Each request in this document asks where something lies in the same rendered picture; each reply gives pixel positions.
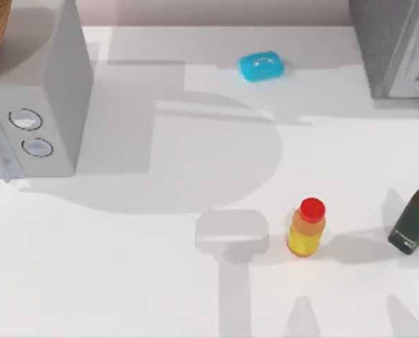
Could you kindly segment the yellow bottle with red cap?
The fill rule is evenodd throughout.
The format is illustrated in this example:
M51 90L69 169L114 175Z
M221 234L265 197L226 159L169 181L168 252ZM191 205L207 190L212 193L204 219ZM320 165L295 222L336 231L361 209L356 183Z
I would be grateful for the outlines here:
M319 247L326 225L325 204L316 197L305 198L295 210L287 234L287 246L296 256L312 256Z

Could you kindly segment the blue soap bar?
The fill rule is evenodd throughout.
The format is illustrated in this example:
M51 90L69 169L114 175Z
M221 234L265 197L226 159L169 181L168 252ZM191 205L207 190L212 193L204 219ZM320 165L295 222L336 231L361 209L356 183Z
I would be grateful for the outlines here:
M279 78L285 71L284 62L274 51L262 51L242 56L237 65L240 74L248 82Z

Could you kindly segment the pale microwave oven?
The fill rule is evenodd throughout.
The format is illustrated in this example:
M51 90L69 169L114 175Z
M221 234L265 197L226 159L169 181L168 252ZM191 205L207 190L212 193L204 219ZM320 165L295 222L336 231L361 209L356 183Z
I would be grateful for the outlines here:
M12 0L0 46L0 180L74 174L93 85L76 0ZM16 128L8 113L36 111L43 125ZM24 140L42 138L54 152L37 158Z

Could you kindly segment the round microwave knob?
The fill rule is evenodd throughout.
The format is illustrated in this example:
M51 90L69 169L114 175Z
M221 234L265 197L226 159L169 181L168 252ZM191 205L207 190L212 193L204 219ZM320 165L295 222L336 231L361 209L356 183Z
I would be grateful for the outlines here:
M49 157L54 152L52 144L42 138L24 140L21 146L25 153L37 158Z
M28 108L9 112L8 119L13 126L24 131L38 130L43 125L41 115Z

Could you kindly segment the dark green bottle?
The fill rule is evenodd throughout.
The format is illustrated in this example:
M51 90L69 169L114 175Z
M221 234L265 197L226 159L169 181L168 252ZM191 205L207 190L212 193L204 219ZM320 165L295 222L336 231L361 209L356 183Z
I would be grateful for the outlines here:
M393 226L388 242L406 255L413 254L419 247L419 188Z

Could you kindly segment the grey cabinet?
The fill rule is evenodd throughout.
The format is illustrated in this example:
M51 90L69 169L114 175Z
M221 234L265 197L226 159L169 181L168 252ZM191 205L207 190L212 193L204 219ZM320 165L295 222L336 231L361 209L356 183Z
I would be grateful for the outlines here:
M419 99L419 0L349 0L371 96Z

